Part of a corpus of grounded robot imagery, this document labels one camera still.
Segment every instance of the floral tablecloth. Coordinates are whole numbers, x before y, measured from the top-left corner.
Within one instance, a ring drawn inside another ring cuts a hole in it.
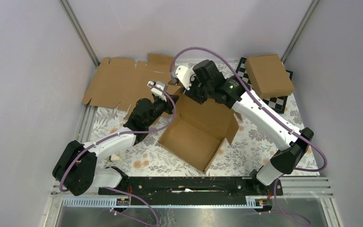
[[[216,64],[226,77],[232,72],[224,64]],[[293,95],[287,100],[285,113],[281,114],[289,122],[303,128],[303,122]],[[98,107],[90,140],[97,140],[117,131],[125,122],[125,111]],[[151,128],[159,128],[169,122],[160,118]],[[239,121],[239,130],[231,144],[221,147],[206,174],[195,169],[182,159],[158,145],[161,132],[149,134],[141,143],[118,152],[121,160],[98,163],[99,167],[116,166],[129,176],[247,176],[253,169],[259,169],[269,162],[277,151],[270,137],[257,129],[248,119]],[[308,149],[297,167],[317,168],[311,148]],[[319,175],[294,170],[291,175]]]

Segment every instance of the reflective surface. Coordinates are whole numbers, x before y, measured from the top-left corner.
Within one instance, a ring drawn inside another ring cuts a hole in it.
[[[281,207],[298,212],[312,222],[313,227],[326,227],[322,206],[317,199],[279,199]],[[294,227],[283,214],[259,215],[252,209],[156,209],[160,227]],[[155,223],[149,209],[127,209],[129,215]],[[144,227],[132,219],[113,215],[109,209],[63,207],[57,227]]]

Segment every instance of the flattened cardboard box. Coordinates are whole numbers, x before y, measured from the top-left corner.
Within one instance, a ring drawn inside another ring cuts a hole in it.
[[[206,172],[222,143],[225,140],[232,143],[239,125],[233,110],[212,99],[200,105],[183,94],[179,96],[175,120],[165,130],[159,144]]]
[[[162,54],[148,54],[148,63],[128,58],[109,57],[102,60],[83,97],[83,104],[115,108],[127,111],[127,119],[136,102],[141,98],[153,101],[149,81],[170,80],[169,66],[173,57]],[[167,93],[174,94],[180,87],[168,86]]]
[[[260,98],[289,96],[294,86],[277,54],[248,57],[245,68]]]

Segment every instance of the checkerboard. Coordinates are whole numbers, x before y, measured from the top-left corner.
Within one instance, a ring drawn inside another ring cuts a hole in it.
[[[246,82],[251,87],[250,79],[248,78],[247,71],[245,70],[245,61],[246,58],[241,58],[239,65],[237,66],[236,72],[239,77],[242,78],[244,82]],[[290,80],[292,79],[293,72],[286,70],[289,74]],[[270,108],[272,108],[276,113],[283,114],[285,112],[287,96],[276,97],[276,98],[264,98],[264,103],[266,103]]]

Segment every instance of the white wall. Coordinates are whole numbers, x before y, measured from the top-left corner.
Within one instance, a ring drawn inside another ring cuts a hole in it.
[[[57,0],[0,0],[0,227],[35,227],[93,64]]]
[[[70,0],[96,55],[146,59],[190,46],[227,59],[282,57],[311,0]],[[207,58],[187,52],[180,60]]]
[[[363,226],[363,1],[321,1],[286,65],[343,223]]]

